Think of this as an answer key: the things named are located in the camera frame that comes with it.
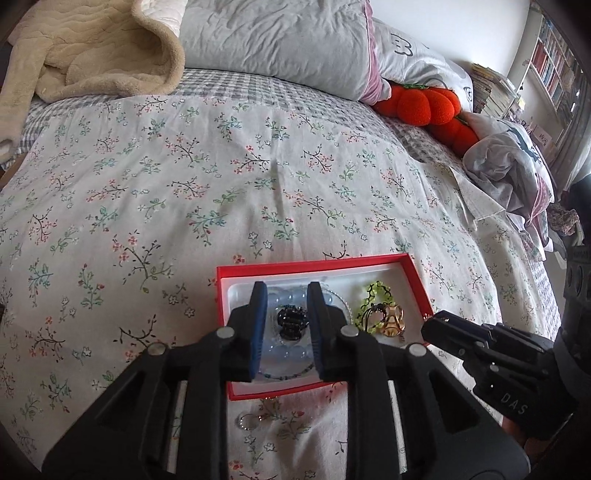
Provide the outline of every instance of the red plush toy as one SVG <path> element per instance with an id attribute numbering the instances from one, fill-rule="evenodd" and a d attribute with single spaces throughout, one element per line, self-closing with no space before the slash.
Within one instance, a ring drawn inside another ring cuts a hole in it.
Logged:
<path id="1" fill-rule="evenodd" d="M 374 105 L 383 116 L 399 118 L 427 131 L 459 157 L 478 142 L 469 126 L 455 118 L 462 111 L 457 95 L 451 90 L 422 85 L 392 85 L 392 96 Z"/>

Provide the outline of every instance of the hand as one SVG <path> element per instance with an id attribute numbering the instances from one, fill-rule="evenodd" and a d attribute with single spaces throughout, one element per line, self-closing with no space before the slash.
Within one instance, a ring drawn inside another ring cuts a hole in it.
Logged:
<path id="1" fill-rule="evenodd" d="M 542 453 L 544 453 L 544 451 L 548 448 L 548 445 L 552 442 L 552 440 L 538 440 L 528 438 L 519 428 L 519 425 L 508 418 L 503 418 L 502 427 L 503 430 L 505 430 L 517 441 L 517 443 L 519 443 L 519 445 L 521 445 L 527 456 L 530 457 L 532 463 L 538 461 Z"/>

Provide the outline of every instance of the floral bedsheet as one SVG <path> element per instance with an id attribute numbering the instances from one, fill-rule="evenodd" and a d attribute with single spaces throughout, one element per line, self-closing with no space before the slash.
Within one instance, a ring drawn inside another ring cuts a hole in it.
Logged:
<path id="1" fill-rule="evenodd" d="M 394 136 L 224 98 L 72 110 L 0 193 L 0 421 L 40 466 L 147 345 L 215 328 L 218 265 L 391 252 L 412 255 L 434 310 L 554 335 L 498 205 Z M 231 402 L 230 474 L 344 478 L 345 412 L 339 384 Z"/>

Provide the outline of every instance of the cartoon face print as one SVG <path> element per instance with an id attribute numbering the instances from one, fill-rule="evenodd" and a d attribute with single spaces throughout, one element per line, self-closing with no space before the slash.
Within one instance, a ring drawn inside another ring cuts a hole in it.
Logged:
<path id="1" fill-rule="evenodd" d="M 394 51 L 398 54 L 398 55 L 406 55 L 407 57 L 413 57 L 414 53 L 413 53 L 413 46 L 411 45 L 411 43 L 402 38 L 399 35 L 396 35 L 394 33 L 390 34 L 390 40 L 392 41 L 392 45 L 394 45 Z"/>

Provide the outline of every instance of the gray pillowcase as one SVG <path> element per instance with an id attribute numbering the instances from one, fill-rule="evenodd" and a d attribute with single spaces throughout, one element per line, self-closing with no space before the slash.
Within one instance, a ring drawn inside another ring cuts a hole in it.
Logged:
<path id="1" fill-rule="evenodd" d="M 370 105 L 390 96 L 365 0 L 189 0 L 179 38 L 187 68 L 276 77 Z"/>

